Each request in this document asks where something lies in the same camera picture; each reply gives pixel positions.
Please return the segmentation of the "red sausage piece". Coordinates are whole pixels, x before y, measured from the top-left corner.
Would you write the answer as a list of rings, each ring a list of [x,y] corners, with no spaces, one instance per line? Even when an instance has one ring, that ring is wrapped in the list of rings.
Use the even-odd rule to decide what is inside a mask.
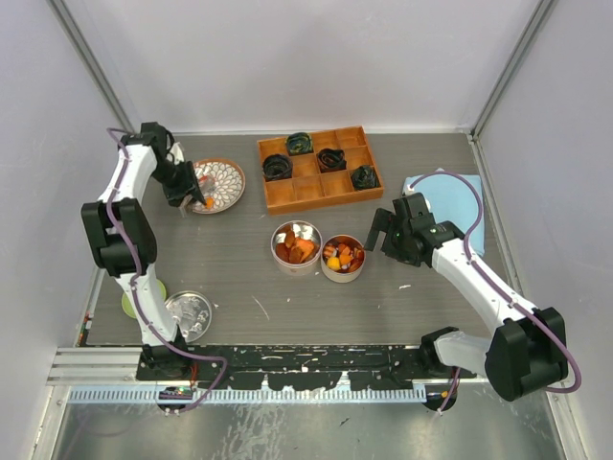
[[[349,267],[349,271],[350,272],[356,271],[363,264],[364,258],[365,258],[364,251],[356,247],[353,251],[353,258],[352,258],[351,265]]]

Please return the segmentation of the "orange shrimp piece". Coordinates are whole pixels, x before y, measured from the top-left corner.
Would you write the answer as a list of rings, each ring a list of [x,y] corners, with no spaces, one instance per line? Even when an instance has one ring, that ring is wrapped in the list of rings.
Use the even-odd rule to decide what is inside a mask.
[[[289,262],[294,265],[303,264],[311,258],[317,248],[313,241],[297,238],[291,246]]]

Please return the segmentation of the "tall pink lunch tin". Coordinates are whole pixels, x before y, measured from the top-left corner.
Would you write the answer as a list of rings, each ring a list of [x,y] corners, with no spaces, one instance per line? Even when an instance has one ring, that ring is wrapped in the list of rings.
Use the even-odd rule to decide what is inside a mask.
[[[313,241],[317,246],[317,250],[311,258],[303,264],[291,264],[281,261],[275,254],[275,246],[277,243],[284,242],[284,237],[287,231],[293,230],[297,238]],[[279,270],[290,276],[305,276],[313,272],[318,263],[322,252],[322,237],[319,230],[311,223],[303,220],[292,220],[280,225],[272,234],[271,253]]]

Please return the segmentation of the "brown fried cutlet piece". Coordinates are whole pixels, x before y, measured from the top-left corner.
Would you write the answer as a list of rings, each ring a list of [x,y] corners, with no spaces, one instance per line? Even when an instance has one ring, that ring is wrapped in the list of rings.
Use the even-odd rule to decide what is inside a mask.
[[[295,242],[296,236],[293,230],[289,230],[286,232],[284,237],[284,245],[287,248],[291,248]]]

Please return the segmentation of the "brown meat piece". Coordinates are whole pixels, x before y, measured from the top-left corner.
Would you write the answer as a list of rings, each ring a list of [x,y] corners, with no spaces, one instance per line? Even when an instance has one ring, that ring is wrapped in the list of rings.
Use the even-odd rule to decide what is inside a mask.
[[[275,246],[275,254],[276,256],[283,262],[290,262],[290,253],[291,249],[288,248],[283,242],[277,243]]]

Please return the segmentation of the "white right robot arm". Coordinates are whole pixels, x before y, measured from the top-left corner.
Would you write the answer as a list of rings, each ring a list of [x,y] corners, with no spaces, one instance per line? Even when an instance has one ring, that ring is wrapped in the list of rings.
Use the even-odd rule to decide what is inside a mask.
[[[451,368],[488,379],[503,400],[536,390],[556,392],[572,371],[565,322],[554,308],[539,309],[505,284],[450,221],[436,221],[423,194],[394,200],[375,211],[365,248],[379,244],[400,263],[427,265],[443,276],[479,314],[487,338],[446,327],[422,337],[420,366],[439,378]]]

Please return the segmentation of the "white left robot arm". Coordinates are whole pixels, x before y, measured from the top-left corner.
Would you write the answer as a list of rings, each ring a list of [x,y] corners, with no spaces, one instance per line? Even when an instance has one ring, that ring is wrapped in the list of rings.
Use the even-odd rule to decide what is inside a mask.
[[[168,204],[185,198],[203,203],[193,163],[172,152],[173,135],[157,122],[141,124],[136,133],[110,128],[118,162],[109,184],[94,202],[80,210],[86,237],[97,267],[106,270],[130,299],[141,329],[143,352],[158,357],[157,367],[171,380],[186,377],[192,358],[179,326],[165,306],[157,281],[157,242],[141,200],[154,178]]]

